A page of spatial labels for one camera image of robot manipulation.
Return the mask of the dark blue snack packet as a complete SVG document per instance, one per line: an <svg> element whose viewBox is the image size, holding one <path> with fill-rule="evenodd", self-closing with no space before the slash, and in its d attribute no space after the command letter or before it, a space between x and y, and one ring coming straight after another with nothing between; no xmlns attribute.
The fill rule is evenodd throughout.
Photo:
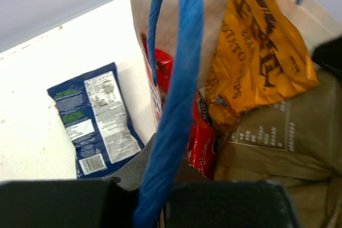
<svg viewBox="0 0 342 228"><path fill-rule="evenodd" d="M110 176L144 148L121 95L115 63L50 87L47 92L75 147L78 179Z"/></svg>

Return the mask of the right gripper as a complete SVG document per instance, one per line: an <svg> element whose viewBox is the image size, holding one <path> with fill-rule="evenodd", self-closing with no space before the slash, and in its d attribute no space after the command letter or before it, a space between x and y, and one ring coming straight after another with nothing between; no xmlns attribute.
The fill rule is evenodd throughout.
<svg viewBox="0 0 342 228"><path fill-rule="evenodd" d="M342 37L332 38L318 45L312 55L312 61L341 77L342 69Z"/></svg>

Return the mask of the light blue chips bag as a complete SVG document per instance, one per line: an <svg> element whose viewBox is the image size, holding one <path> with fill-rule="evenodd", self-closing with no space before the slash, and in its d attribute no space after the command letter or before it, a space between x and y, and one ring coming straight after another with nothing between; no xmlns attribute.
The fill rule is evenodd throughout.
<svg viewBox="0 0 342 228"><path fill-rule="evenodd" d="M275 180L303 227L341 227L341 80L247 112L219 144L215 180Z"/></svg>

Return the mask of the orange snack packet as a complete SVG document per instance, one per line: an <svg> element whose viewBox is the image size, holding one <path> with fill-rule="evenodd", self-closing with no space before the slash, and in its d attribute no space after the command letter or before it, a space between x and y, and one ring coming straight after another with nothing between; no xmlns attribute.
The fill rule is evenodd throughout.
<svg viewBox="0 0 342 228"><path fill-rule="evenodd" d="M317 85L304 40L275 0L228 0L205 86L215 128Z"/></svg>

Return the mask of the blue checkered paper bag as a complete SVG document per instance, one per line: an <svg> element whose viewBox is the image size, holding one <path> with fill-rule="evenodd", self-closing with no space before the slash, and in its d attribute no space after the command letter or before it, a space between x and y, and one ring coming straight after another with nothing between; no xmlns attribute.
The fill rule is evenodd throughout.
<svg viewBox="0 0 342 228"><path fill-rule="evenodd" d="M314 45L341 32L341 23L334 21L319 5L297 8L295 14L290 15L294 8L291 0L275 1L282 14L299 31L311 60ZM174 56L170 86L157 130L157 145L152 154L152 161L161 160L162 166L157 171L150 169L143 180L143 191L134 217L134 224L138 227L149 227L156 219L170 188L167 175L175 173L185 151L190 138L195 91L199 85L206 86L227 3L228 0L131 0L135 30L147 34L146 50L154 84L158 84L155 48L170 51ZM320 67L314 62L313 65L317 77ZM243 112L237 120L249 111ZM226 131L214 128L225 135L233 125Z"/></svg>

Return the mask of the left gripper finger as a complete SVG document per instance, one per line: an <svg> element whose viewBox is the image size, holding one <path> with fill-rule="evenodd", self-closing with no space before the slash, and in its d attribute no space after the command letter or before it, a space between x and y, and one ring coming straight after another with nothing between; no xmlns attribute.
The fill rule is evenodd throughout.
<svg viewBox="0 0 342 228"><path fill-rule="evenodd" d="M156 134L154 133L137 155L114 174L108 176L107 179L115 182L119 187L127 191L140 188L155 136Z"/></svg>

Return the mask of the red cookie snack bag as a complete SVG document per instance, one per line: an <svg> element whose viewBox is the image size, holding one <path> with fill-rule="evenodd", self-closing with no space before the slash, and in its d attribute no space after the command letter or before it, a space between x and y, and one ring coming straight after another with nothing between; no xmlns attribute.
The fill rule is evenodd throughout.
<svg viewBox="0 0 342 228"><path fill-rule="evenodd" d="M163 105L168 93L169 81L173 69L173 58L166 52L155 49L158 88ZM207 110L204 96L196 92L192 108L192 126L190 140L186 148L186 159L206 178L212 180L216 154L214 153L215 133Z"/></svg>

